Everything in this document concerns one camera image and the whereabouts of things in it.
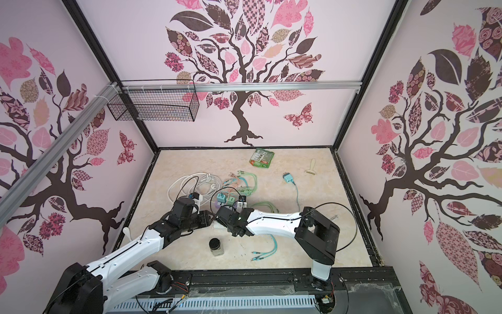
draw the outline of white coiled cable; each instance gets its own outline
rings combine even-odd
[[[221,179],[219,177],[215,176],[215,175],[210,174],[210,173],[197,172],[197,173],[194,173],[194,174],[185,175],[185,176],[182,176],[181,178],[179,178],[178,180],[174,181],[173,184],[171,184],[171,186],[167,190],[167,197],[168,197],[169,201],[171,202],[171,204],[174,204],[174,201],[171,199],[170,192],[171,192],[171,189],[174,187],[174,185],[176,185],[176,182],[181,181],[180,182],[180,187],[176,191],[176,193],[177,193],[181,189],[181,187],[188,180],[190,180],[190,178],[192,178],[194,176],[198,176],[199,177],[199,182],[197,183],[197,186],[195,187],[194,191],[196,191],[197,193],[199,193],[200,195],[202,195],[202,203],[201,203],[201,205],[204,205],[204,204],[208,203],[209,200],[211,199],[211,197],[213,196],[214,192],[218,191],[222,187]],[[201,193],[201,191],[200,191],[200,186],[203,185],[203,184],[210,184],[209,190],[206,193]],[[195,183],[193,185],[191,185],[188,190],[189,191],[192,190],[194,188],[194,185],[195,185]]]

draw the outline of wire mesh basket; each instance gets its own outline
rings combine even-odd
[[[194,81],[172,81],[183,85],[179,88],[173,84],[123,87],[122,92],[110,100],[108,109],[117,121],[134,118],[154,121],[195,121],[199,110],[199,99],[195,92]]]

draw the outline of wall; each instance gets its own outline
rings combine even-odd
[[[57,0],[3,1],[0,29],[3,195],[108,80]],[[1,231],[2,313],[42,312],[66,267],[110,251],[151,158],[133,122],[96,116]]]
[[[361,80],[394,1],[79,4],[121,79],[192,78],[204,84]],[[146,125],[161,147],[332,145],[352,94],[263,91],[234,93],[232,101],[231,92],[199,93],[194,123]]]
[[[501,23],[411,2],[340,148],[413,313],[500,312]]]

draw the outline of green snack bag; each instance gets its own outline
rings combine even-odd
[[[256,148],[255,153],[251,156],[249,162],[255,167],[268,168],[275,153],[265,149]]]

